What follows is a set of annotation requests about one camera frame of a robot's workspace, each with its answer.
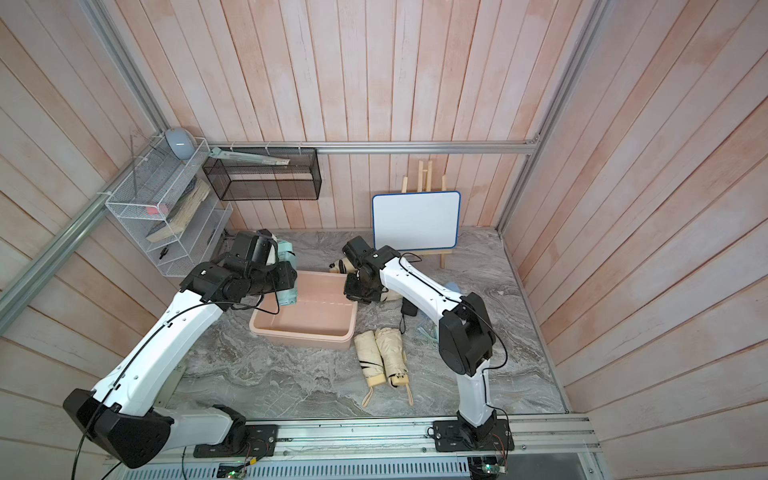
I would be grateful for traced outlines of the mint umbrella front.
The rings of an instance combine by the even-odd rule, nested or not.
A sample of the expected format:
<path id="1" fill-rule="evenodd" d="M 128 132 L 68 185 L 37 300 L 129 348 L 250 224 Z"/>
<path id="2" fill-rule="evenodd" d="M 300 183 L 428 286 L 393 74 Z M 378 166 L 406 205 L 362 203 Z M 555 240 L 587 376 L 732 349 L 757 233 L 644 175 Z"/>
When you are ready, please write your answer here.
<path id="1" fill-rule="evenodd" d="M 277 243 L 278 288 L 276 292 L 280 307 L 294 305 L 297 302 L 297 257 L 293 245 L 284 240 Z"/>

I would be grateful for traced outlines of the mint umbrella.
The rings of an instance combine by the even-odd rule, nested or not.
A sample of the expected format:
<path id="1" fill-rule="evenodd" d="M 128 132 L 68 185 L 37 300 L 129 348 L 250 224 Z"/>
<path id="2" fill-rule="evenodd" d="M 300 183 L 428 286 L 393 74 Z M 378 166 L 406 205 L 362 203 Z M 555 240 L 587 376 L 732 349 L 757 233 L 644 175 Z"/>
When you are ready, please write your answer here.
<path id="1" fill-rule="evenodd" d="M 293 245 L 284 240 L 277 243 L 278 288 L 276 292 L 280 307 L 294 305 L 297 302 L 297 257 Z"/>
<path id="2" fill-rule="evenodd" d="M 417 331 L 434 344 L 439 342 L 439 333 L 435 325 L 420 325 Z"/>

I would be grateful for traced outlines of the pink plastic storage box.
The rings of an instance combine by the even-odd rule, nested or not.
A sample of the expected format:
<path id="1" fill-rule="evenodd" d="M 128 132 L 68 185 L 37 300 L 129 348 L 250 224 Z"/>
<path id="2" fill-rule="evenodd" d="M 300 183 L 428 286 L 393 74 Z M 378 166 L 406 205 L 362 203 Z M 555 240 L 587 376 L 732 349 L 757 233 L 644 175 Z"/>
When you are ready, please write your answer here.
<path id="1" fill-rule="evenodd" d="M 282 306 L 278 315 L 275 297 L 264 299 L 251 316 L 250 331 L 284 346 L 346 351 L 356 327 L 358 304 L 344 295 L 342 274 L 300 271 L 296 281 L 297 302 Z"/>

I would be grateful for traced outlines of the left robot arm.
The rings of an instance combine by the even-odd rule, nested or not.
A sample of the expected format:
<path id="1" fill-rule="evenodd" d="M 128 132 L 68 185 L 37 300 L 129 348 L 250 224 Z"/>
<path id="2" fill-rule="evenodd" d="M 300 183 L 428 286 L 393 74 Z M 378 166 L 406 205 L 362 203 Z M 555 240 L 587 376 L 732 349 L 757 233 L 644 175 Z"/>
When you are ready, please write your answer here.
<path id="1" fill-rule="evenodd" d="M 83 440 L 128 468 L 182 447 L 239 455 L 248 449 L 246 419 L 216 404 L 203 410 L 156 409 L 161 388 L 197 339 L 244 298 L 263 300 L 293 289 L 292 246 L 269 231 L 240 232 L 231 249 L 196 265 L 181 281 L 167 310 L 127 357 L 91 389 L 74 389 L 63 408 Z"/>

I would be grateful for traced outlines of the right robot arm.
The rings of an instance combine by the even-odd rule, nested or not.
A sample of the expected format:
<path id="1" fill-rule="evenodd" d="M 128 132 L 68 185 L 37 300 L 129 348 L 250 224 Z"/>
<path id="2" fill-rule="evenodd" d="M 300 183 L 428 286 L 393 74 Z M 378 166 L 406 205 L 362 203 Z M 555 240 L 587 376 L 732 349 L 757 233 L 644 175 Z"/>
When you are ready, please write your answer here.
<path id="1" fill-rule="evenodd" d="M 347 276 L 347 298 L 370 303 L 383 291 L 394 291 L 436 325 L 440 356 L 457 376 L 459 410 L 455 420 L 433 423 L 435 448 L 440 452 L 512 450 L 508 419 L 490 404 L 488 373 L 493 369 L 490 361 L 498 335 L 483 299 L 440 285 L 412 266 L 404 253 L 389 246 L 376 250 L 360 236 L 348 241 L 343 253 L 355 269 Z"/>

